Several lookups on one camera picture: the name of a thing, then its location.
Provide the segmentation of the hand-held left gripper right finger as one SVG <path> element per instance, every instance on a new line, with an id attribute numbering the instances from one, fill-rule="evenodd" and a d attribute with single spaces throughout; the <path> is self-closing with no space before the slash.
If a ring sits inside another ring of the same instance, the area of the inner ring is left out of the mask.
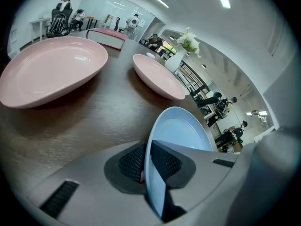
<path id="1" fill-rule="evenodd" d="M 153 140 L 151 207 L 157 215 L 183 215 L 206 199 L 230 172 L 236 155 Z"/>

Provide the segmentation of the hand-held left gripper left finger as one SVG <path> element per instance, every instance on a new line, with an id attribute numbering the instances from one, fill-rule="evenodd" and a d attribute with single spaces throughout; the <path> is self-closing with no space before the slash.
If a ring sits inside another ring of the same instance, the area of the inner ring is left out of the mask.
<path id="1" fill-rule="evenodd" d="M 58 214 L 64 226 L 158 226 L 159 218 L 143 195 L 122 193 L 106 179 L 105 162 L 135 143 L 126 143 L 79 157 L 41 182 L 29 200 L 41 207 L 64 182 L 77 188 Z"/>

